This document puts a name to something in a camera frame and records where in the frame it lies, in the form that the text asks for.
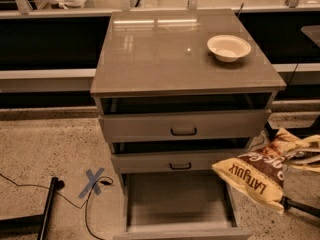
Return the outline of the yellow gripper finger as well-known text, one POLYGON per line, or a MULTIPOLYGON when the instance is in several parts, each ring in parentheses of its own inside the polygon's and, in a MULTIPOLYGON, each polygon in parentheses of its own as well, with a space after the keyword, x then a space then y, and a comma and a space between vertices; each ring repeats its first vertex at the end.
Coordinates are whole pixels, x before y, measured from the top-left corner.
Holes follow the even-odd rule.
POLYGON ((286 164, 292 168, 320 173, 320 135, 305 138, 307 147, 300 147, 287 154, 286 164))

